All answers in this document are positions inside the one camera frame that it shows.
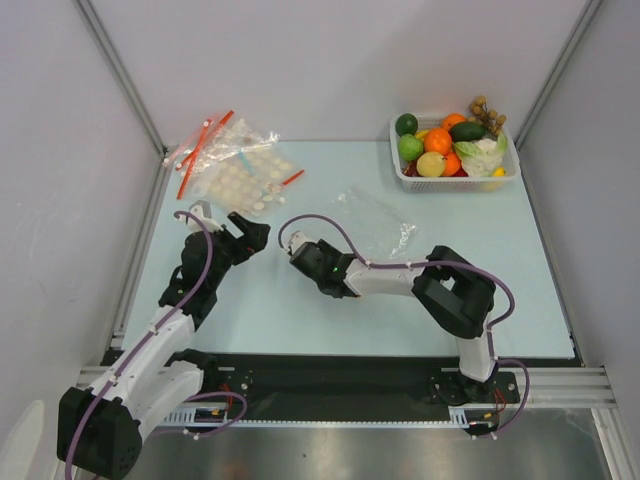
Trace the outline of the clear zip top bag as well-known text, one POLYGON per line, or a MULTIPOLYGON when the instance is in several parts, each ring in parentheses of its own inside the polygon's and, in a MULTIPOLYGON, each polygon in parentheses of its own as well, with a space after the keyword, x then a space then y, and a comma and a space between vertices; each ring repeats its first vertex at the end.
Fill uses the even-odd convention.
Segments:
POLYGON ((376 260, 399 258, 417 234, 406 215, 357 185, 331 202, 331 215, 359 250, 376 260))

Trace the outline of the yellow pear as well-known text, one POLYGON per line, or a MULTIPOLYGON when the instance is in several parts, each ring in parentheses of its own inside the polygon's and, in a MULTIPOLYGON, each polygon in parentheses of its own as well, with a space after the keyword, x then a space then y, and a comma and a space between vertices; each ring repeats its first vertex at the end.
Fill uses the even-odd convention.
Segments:
POLYGON ((446 158, 439 152, 426 152, 416 160, 416 172, 421 177, 440 177, 445 168, 446 158))

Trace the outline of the white cauliflower with leaves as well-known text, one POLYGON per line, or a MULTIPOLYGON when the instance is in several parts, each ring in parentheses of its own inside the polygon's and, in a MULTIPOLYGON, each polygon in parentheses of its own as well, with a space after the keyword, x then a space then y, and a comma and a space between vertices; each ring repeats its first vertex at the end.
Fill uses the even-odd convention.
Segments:
POLYGON ((476 141, 454 143, 461 166, 471 178, 491 177, 502 166, 507 151, 507 137, 500 133, 496 140, 482 138, 476 141))

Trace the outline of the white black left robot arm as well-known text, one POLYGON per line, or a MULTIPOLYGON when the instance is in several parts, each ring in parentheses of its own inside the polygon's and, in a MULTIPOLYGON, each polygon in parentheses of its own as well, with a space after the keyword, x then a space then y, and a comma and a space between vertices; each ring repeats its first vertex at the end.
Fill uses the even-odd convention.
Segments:
POLYGON ((172 410, 219 393, 215 357, 187 345, 215 306, 226 274, 265 249, 271 228, 237 212, 228 218, 238 235, 193 210, 174 216, 191 232, 148 326, 100 377, 83 389, 70 387, 59 401, 57 457, 67 479, 77 469, 125 478, 172 410))

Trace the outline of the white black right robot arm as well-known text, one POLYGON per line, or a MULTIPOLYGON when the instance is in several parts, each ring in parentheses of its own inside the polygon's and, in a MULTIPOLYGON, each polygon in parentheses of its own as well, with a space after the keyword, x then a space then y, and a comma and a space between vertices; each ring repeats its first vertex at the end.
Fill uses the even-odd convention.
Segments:
POLYGON ((491 332, 496 280, 454 250, 437 246, 422 266, 374 265, 324 240, 294 234, 285 248, 290 264, 333 298, 396 295, 417 300, 447 333, 459 353, 454 402, 484 403, 497 389, 498 359, 491 332))

